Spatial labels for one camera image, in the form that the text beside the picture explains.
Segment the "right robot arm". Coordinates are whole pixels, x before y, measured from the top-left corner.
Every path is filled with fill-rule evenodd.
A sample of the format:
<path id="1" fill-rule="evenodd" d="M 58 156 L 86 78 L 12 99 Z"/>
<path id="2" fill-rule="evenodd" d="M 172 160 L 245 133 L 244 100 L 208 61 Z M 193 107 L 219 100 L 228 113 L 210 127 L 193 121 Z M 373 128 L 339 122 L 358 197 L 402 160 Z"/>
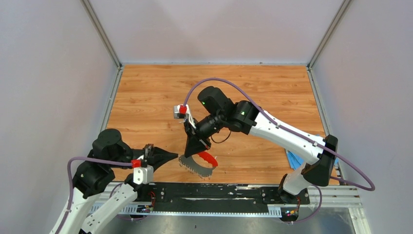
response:
<path id="1" fill-rule="evenodd" d="M 301 131 L 267 111 L 259 110 L 250 101 L 233 102 L 217 87 L 203 89 L 198 101 L 209 113 L 200 121 L 192 117 L 187 104 L 174 107 L 175 118 L 184 119 L 187 134 L 185 157 L 209 150 L 212 136 L 227 128 L 232 132 L 269 140 L 303 159 L 304 163 L 294 172 L 286 174 L 280 183 L 278 197 L 283 203 L 293 202 L 298 193 L 310 185 L 329 185 L 336 160 L 336 137 L 328 135 L 323 138 Z"/>

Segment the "red handled metal key holder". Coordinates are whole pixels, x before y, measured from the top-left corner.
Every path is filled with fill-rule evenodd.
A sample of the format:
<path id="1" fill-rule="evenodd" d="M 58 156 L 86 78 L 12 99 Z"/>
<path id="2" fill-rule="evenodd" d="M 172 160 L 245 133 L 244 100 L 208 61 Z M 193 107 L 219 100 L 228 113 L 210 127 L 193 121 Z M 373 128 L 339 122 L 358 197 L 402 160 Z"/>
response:
<path id="1" fill-rule="evenodd" d="M 210 163 L 208 163 L 208 166 L 201 165 L 195 161 L 193 156 L 185 157 L 185 155 L 181 155 L 178 157 L 178 161 L 182 167 L 185 167 L 190 173 L 200 178 L 211 177 L 213 171 L 217 168 L 217 166 L 213 166 Z"/>

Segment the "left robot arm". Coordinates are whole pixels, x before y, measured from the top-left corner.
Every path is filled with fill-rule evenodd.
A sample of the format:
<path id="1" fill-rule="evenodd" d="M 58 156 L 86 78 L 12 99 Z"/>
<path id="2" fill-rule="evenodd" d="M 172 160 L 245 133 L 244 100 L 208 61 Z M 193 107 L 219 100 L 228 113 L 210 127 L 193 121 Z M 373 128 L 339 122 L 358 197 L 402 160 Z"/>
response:
<path id="1" fill-rule="evenodd" d="M 154 172 L 178 157 L 153 144 L 133 149 L 123 140 L 119 130 L 106 129 L 99 133 L 86 157 L 73 157 L 67 163 L 69 196 L 52 234 L 96 234 L 131 202 L 150 200 L 139 208 L 148 214 L 154 210 L 157 195 L 149 189 Z M 114 180 L 113 169 L 133 172 L 117 185 L 112 196 L 94 213 L 90 210 L 107 186 Z"/>

